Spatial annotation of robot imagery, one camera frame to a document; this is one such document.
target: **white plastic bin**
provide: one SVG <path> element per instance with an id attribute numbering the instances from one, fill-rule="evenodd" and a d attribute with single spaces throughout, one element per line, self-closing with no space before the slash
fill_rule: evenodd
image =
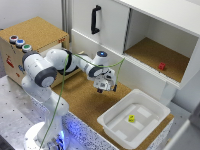
<path id="1" fill-rule="evenodd" d="M 135 89 L 97 120 L 105 133 L 126 149 L 137 148 L 169 115 L 170 109 Z M 135 116 L 129 122 L 129 115 Z"/>

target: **green cable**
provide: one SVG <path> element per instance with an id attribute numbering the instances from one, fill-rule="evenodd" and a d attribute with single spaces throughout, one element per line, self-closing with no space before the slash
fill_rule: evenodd
<path id="1" fill-rule="evenodd" d="M 69 55 L 67 55 L 67 57 L 66 57 L 66 59 L 65 59 L 65 66 L 67 65 L 68 57 L 69 57 Z M 40 145 L 40 149 L 41 149 L 41 147 L 42 147 L 42 145 L 43 145 L 43 143 L 44 143 L 44 140 L 45 140 L 45 138 L 46 138 L 46 136 L 47 136 L 47 134 L 48 134 L 48 132 L 49 132 L 49 129 L 51 128 L 51 125 L 52 125 L 52 123 L 53 123 L 54 117 L 55 117 L 55 115 L 56 115 L 56 111 L 57 111 L 57 108 L 58 108 L 58 104 L 59 104 L 59 102 L 60 102 L 60 98 L 61 98 L 61 96 L 62 96 L 62 92 L 63 92 L 63 88 L 64 88 L 64 82 L 65 82 L 65 67 L 64 67 L 64 73 L 63 73 L 62 88 L 61 88 L 61 91 L 60 91 L 60 95 L 59 95 L 59 98 L 58 98 L 58 102 L 57 102 L 57 104 L 56 104 L 56 108 L 55 108 L 55 110 L 54 110 L 54 114 L 53 114 L 53 118 L 52 118 L 52 120 L 51 120 L 51 123 L 50 123 L 50 125 L 49 125 L 49 127 L 48 127 L 48 129 L 47 129 L 47 132 L 45 133 L 45 136 L 44 136 L 44 138 L 43 138 L 43 140 L 42 140 L 42 144 Z"/>
<path id="2" fill-rule="evenodd" d="M 83 59 L 83 60 L 86 61 L 87 63 L 89 63 L 89 64 L 91 64 L 91 65 L 93 65 L 93 66 L 96 66 L 96 67 L 109 68 L 109 67 L 114 67 L 114 66 L 116 66 L 116 65 L 118 65 L 118 64 L 121 63 L 121 64 L 120 64 L 120 67 L 119 67 L 119 69 L 118 69 L 118 73 L 117 73 L 117 80 L 116 80 L 116 84 L 117 84 L 117 82 L 118 82 L 118 75 L 119 75 L 119 72 L 120 72 L 122 63 L 124 62 L 125 58 L 123 58 L 120 62 L 118 62 L 118 63 L 116 63 L 116 64 L 114 64 L 114 65 L 111 65 L 111 66 L 98 66 L 98 65 L 92 64 L 91 62 L 85 60 L 84 58 L 80 57 L 80 56 L 77 55 L 77 54 L 73 54 L 73 55 L 75 55 L 75 56 L 77 56 L 77 57 Z M 67 55 L 67 57 L 66 57 L 66 59 L 65 59 L 65 66 L 67 65 L 68 57 L 69 57 L 69 55 Z M 45 140 L 45 138 L 46 138 L 46 136 L 47 136 L 47 134 L 48 134 L 48 132 L 49 132 L 49 130 L 50 130 L 50 128 L 51 128 L 51 125 L 52 125 L 53 120 L 54 120 L 55 115 L 56 115 L 56 111 L 57 111 L 57 108 L 58 108 L 58 104 L 59 104 L 59 102 L 60 102 L 60 98 L 61 98 L 61 96 L 62 96 L 62 92 L 63 92 L 63 88 L 64 88 L 64 81 L 65 81 L 65 79 L 64 79 L 64 77 L 65 77 L 65 69 L 66 69 L 66 68 L 64 67 L 64 73 L 63 73 L 63 79 L 62 79 L 62 87 L 61 87 L 60 95 L 59 95 L 59 98 L 58 98 L 58 102 L 57 102 L 57 104 L 56 104 L 56 108 L 55 108 L 55 110 L 54 110 L 54 114 L 53 114 L 53 118 L 52 118 L 52 120 L 51 120 L 51 123 L 50 123 L 50 125 L 49 125 L 49 127 L 48 127 L 48 129 L 47 129 L 47 132 L 45 133 L 45 136 L 44 136 L 44 138 L 43 138 L 43 140 L 42 140 L 42 143 L 41 143 L 41 145 L 40 145 L 40 149 L 42 148 L 42 145 L 43 145 L 43 143 L 44 143 L 44 140 Z"/>

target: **black handle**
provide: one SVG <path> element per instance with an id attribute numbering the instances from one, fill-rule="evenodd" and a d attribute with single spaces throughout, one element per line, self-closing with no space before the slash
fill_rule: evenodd
<path id="1" fill-rule="evenodd" d="M 96 12 L 101 10 L 101 7 L 96 5 L 96 8 L 92 10 L 92 24 L 91 24 L 91 31 L 92 34 L 98 33 L 100 30 L 96 28 Z"/>

